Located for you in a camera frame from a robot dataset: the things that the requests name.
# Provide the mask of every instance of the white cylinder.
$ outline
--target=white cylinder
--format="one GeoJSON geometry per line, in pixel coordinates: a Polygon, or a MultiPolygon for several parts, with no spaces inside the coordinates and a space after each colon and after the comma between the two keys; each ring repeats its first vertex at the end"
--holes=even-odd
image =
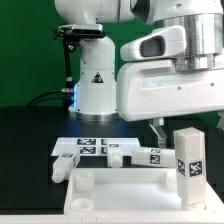
{"type": "Polygon", "coordinates": [[[66,177],[67,171],[64,168],[57,167],[53,171],[52,180],[55,183],[61,183],[66,177]]]}
{"type": "Polygon", "coordinates": [[[82,192],[94,189],[94,173],[90,170],[77,171],[75,173],[75,189],[82,192]]]}
{"type": "Polygon", "coordinates": [[[116,138],[107,141],[107,165],[111,168],[123,166],[123,152],[119,140],[116,138]]]}
{"type": "Polygon", "coordinates": [[[175,151],[170,149],[133,147],[131,164],[174,168],[176,166],[175,151]]]}

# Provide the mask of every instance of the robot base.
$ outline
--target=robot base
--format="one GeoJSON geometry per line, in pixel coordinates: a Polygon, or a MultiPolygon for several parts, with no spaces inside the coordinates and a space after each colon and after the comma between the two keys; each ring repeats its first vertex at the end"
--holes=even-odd
{"type": "Polygon", "coordinates": [[[69,116],[78,120],[85,121],[111,121],[120,119],[118,113],[113,114],[83,114],[77,111],[74,107],[69,108],[69,116]]]}

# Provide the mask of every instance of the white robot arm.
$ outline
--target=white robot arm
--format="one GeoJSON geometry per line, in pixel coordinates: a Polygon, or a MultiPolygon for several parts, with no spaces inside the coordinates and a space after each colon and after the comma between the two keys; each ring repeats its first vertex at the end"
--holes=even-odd
{"type": "Polygon", "coordinates": [[[108,37],[102,38],[103,27],[99,23],[133,19],[130,1],[55,0],[55,6],[70,23],[64,27],[68,38],[71,35],[80,39],[80,80],[74,87],[70,114],[85,120],[116,117],[115,46],[108,37]]]}
{"type": "Polygon", "coordinates": [[[223,110],[220,1],[134,2],[148,6],[139,17],[155,29],[121,49],[132,63],[118,74],[118,113],[134,121],[223,110]]]}

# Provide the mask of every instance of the white plastic part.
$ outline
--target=white plastic part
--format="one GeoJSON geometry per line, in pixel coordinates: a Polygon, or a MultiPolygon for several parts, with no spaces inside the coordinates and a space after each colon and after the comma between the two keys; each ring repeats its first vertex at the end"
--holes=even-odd
{"type": "Polygon", "coordinates": [[[153,21],[149,18],[147,23],[152,23],[168,18],[199,15],[199,14],[223,14],[221,1],[216,0],[151,0],[153,5],[153,21]]]}
{"type": "Polygon", "coordinates": [[[88,192],[94,189],[94,173],[90,170],[78,170],[74,176],[77,191],[88,192]]]}
{"type": "MultiPolygon", "coordinates": [[[[59,15],[69,23],[117,22],[118,0],[55,0],[59,15]]],[[[120,21],[132,20],[130,0],[121,1],[120,21]]]]}
{"type": "Polygon", "coordinates": [[[92,211],[94,203],[87,198],[79,198],[71,202],[71,209],[74,211],[92,211]]]}
{"type": "Polygon", "coordinates": [[[132,150],[131,164],[175,168],[175,151],[134,147],[132,150]]]}
{"type": "Polygon", "coordinates": [[[69,179],[64,213],[81,216],[84,223],[96,220],[99,223],[111,223],[111,220],[113,223],[180,224],[183,220],[186,224],[224,223],[223,203],[208,184],[207,209],[181,211],[177,191],[167,188],[167,173],[173,171],[166,168],[75,169],[69,179]],[[91,192],[80,192],[74,187],[75,174],[82,170],[94,173],[95,186],[91,192]],[[71,203],[77,199],[91,200],[94,210],[72,210],[71,203]]]}
{"type": "Polygon", "coordinates": [[[107,141],[107,165],[112,168],[123,166],[123,152],[120,148],[119,139],[115,138],[107,141]]]}
{"type": "Polygon", "coordinates": [[[192,211],[200,211],[205,210],[206,204],[204,201],[194,203],[194,204],[188,204],[186,201],[182,200],[181,202],[181,209],[182,210],[192,210],[192,211]]]}
{"type": "Polygon", "coordinates": [[[52,180],[55,183],[61,183],[68,180],[70,172],[80,161],[80,152],[77,146],[66,146],[62,154],[53,164],[52,180]]]}
{"type": "Polygon", "coordinates": [[[195,128],[175,131],[174,144],[177,189],[183,208],[201,207],[207,194],[204,133],[195,128]]]}
{"type": "Polygon", "coordinates": [[[125,44],[121,48],[121,58],[124,61],[143,61],[149,59],[169,58],[183,53],[186,49],[186,32],[183,26],[171,26],[155,29],[147,36],[125,44]],[[144,57],[141,53],[141,45],[145,41],[159,37],[164,41],[164,53],[160,56],[144,57]]]}
{"type": "Polygon", "coordinates": [[[105,37],[81,42],[80,80],[71,112],[111,115],[116,109],[115,46],[105,37]]]}
{"type": "Polygon", "coordinates": [[[166,188],[171,191],[177,191],[177,173],[176,169],[170,170],[166,174],[166,188]]]}
{"type": "Polygon", "coordinates": [[[224,109],[223,54],[216,67],[176,73],[171,59],[129,63],[117,79],[117,109],[127,121],[224,109]]]}

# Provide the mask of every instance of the cable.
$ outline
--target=cable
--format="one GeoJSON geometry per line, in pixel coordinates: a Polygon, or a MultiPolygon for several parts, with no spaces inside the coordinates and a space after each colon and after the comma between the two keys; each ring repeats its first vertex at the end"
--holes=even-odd
{"type": "Polygon", "coordinates": [[[118,7],[117,7],[117,29],[114,37],[114,43],[117,41],[119,26],[120,26],[120,18],[121,18],[121,0],[118,0],[118,7]]]}
{"type": "Polygon", "coordinates": [[[56,94],[56,93],[61,93],[61,90],[52,90],[52,91],[48,91],[46,93],[43,93],[37,97],[35,97],[33,100],[31,100],[27,106],[32,106],[33,103],[35,103],[36,101],[40,100],[41,98],[45,97],[45,96],[49,96],[51,94],[56,94]]]}
{"type": "Polygon", "coordinates": [[[37,100],[36,103],[33,104],[33,106],[37,106],[37,104],[43,101],[48,101],[48,100],[62,100],[62,99],[60,97],[40,99],[40,100],[37,100]]]}

